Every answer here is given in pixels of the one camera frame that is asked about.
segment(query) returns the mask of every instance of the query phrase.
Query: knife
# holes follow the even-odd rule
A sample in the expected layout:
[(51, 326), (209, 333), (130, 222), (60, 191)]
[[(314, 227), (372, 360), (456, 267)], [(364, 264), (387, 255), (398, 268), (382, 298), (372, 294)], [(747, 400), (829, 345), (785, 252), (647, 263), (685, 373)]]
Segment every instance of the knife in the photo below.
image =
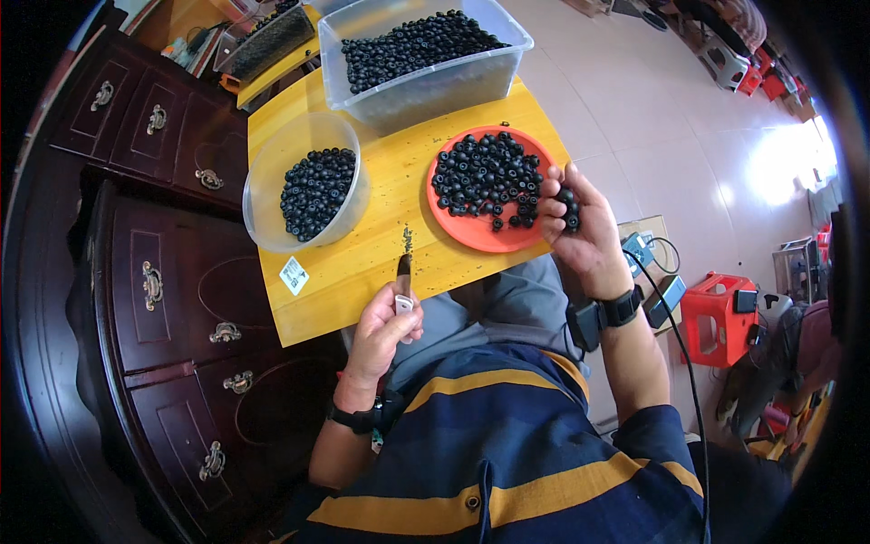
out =
[[(411, 299), (411, 254), (406, 253), (398, 260), (396, 284), (400, 294), (396, 295), (396, 315), (412, 312), (414, 301)], [(402, 338), (403, 344), (411, 344), (410, 336)]]

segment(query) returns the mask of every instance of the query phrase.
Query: navy blue shirt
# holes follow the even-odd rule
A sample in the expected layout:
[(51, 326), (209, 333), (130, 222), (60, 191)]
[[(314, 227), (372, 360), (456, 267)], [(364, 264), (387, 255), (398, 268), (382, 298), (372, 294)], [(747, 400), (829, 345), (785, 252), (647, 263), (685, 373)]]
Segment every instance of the navy blue shirt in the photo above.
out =
[(611, 446), (577, 367), (532, 346), (465, 349), (419, 383), (371, 469), (286, 541), (699, 540), (673, 406), (638, 411)]

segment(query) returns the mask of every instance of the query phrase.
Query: drawer handle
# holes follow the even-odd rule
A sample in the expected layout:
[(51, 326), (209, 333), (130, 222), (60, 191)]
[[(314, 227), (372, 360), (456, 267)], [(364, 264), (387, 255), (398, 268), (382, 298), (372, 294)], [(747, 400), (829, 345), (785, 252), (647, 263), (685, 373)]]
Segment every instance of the drawer handle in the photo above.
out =
[(109, 80), (106, 79), (103, 81), (103, 84), (100, 85), (100, 90), (97, 91), (94, 101), (90, 103), (90, 110), (97, 111), (97, 108), (100, 106), (108, 104), (113, 94), (115, 94), (115, 87), (112, 87)]
[(154, 106), (154, 110), (151, 112), (151, 117), (148, 118), (148, 136), (154, 134), (155, 131), (159, 131), (163, 127), (166, 126), (166, 110), (160, 107), (160, 104)]
[(145, 282), (142, 284), (145, 289), (145, 307), (149, 312), (154, 312), (154, 303), (163, 300), (163, 276), (157, 268), (151, 266), (149, 261), (142, 263), (142, 275), (145, 276)]
[(205, 170), (197, 170), (193, 172), (193, 175), (199, 179), (199, 183), (203, 184), (203, 187), (206, 189), (217, 191), (224, 186), (223, 179), (219, 178), (215, 171), (209, 170), (208, 168)]
[(254, 384), (254, 373), (246, 370), (224, 380), (224, 389), (231, 389), (236, 395), (244, 395)]
[(235, 323), (218, 323), (215, 326), (215, 332), (209, 334), (209, 341), (212, 344), (217, 344), (218, 342), (232, 342), (233, 340), (238, 340), (242, 338), (242, 332), (238, 330), (238, 327)]
[(220, 478), (226, 465), (226, 456), (220, 451), (220, 442), (215, 440), (211, 443), (211, 450), (205, 456), (203, 465), (199, 468), (199, 479), (206, 481), (209, 478)]

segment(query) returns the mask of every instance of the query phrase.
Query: orange plate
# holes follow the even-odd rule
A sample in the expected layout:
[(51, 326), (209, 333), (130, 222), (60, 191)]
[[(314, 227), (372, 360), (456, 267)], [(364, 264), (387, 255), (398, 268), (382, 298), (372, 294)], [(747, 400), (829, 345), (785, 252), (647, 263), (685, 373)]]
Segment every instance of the orange plate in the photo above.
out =
[[(467, 134), (472, 134), (476, 139), (481, 139), (487, 132), (497, 137), (501, 131), (509, 132), (518, 144), (522, 144), (525, 147), (525, 155), (538, 155), (540, 160), (538, 173), (541, 175), (546, 176), (547, 168), (550, 165), (556, 164), (556, 161), (538, 140), (509, 126), (480, 126), (469, 131), (462, 131), (444, 144), (438, 150), (438, 153), (452, 150), (453, 146), (457, 142), (462, 141), (462, 138), (465, 138)], [(432, 186), (432, 177), (435, 175), (435, 169), (438, 168), (438, 153), (435, 154), (432, 165), (429, 166), (429, 176), (426, 178), (426, 198), (429, 200), (429, 207), (432, 208), (435, 219), (438, 220), (438, 223), (444, 227), (444, 230), (448, 234), (462, 244), (489, 253), (515, 252), (535, 245), (541, 240), (538, 221), (535, 221), (535, 225), (531, 229), (523, 226), (508, 225), (507, 220), (511, 215), (517, 214), (519, 205), (516, 202), (508, 202), (503, 205), (505, 210), (499, 217), (505, 222), (505, 226), (499, 232), (492, 231), (492, 220), (494, 219), (492, 215), (481, 214), (476, 218), (468, 215), (464, 217), (452, 217), (446, 208), (444, 210), (439, 208), (439, 196), (435, 193), (435, 188)]]

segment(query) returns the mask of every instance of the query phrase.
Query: knife handle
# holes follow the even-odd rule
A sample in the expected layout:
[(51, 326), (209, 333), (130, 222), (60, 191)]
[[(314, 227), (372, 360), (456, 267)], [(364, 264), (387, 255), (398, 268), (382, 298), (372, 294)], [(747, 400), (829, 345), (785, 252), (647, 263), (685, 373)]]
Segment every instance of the knife handle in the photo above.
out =
[[(405, 295), (396, 295), (396, 315), (410, 313), (414, 310), (414, 301), (407, 298)], [(402, 338), (403, 344), (411, 344), (413, 339), (410, 336)]]

